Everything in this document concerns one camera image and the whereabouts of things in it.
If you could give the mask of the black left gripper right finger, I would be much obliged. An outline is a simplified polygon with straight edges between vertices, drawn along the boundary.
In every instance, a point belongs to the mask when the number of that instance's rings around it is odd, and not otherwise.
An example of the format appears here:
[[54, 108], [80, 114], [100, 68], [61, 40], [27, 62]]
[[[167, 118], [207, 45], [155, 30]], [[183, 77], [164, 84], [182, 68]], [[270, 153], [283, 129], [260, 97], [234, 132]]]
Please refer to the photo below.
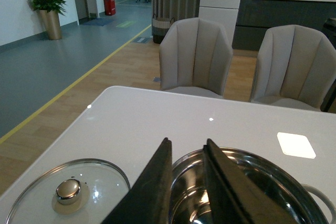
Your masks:
[[203, 147], [203, 165], [213, 223], [296, 223], [210, 138]]

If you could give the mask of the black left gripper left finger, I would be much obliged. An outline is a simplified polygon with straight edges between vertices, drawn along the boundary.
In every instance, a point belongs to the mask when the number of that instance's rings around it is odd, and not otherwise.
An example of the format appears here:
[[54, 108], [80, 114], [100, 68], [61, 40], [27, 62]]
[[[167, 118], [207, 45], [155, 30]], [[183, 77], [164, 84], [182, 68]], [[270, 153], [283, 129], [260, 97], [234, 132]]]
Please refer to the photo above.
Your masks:
[[172, 142], [164, 138], [131, 190], [103, 223], [167, 223], [172, 183]]

